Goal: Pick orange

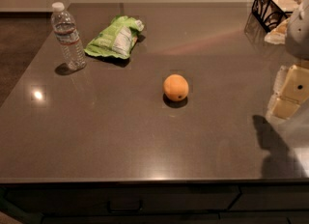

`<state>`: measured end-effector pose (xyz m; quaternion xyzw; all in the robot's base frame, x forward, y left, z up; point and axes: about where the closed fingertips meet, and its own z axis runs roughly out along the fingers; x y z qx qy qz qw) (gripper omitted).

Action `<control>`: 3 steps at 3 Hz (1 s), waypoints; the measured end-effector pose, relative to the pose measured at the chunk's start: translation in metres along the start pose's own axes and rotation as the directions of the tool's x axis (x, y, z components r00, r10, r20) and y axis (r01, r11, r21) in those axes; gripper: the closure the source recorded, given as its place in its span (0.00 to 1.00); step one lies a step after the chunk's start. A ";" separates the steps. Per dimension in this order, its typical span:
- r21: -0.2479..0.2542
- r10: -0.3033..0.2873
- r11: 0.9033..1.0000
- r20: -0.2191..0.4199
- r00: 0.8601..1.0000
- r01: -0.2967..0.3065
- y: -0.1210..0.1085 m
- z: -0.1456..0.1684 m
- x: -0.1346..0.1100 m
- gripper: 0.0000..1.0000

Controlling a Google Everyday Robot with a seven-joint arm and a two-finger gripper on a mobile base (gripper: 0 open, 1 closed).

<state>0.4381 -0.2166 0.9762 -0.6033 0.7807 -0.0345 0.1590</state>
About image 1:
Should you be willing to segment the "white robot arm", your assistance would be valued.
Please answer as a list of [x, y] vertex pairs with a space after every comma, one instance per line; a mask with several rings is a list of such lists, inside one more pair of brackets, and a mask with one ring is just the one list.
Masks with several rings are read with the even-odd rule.
[[267, 117], [288, 120], [309, 99], [309, 0], [303, 0], [287, 23], [285, 46], [298, 62], [277, 72]]

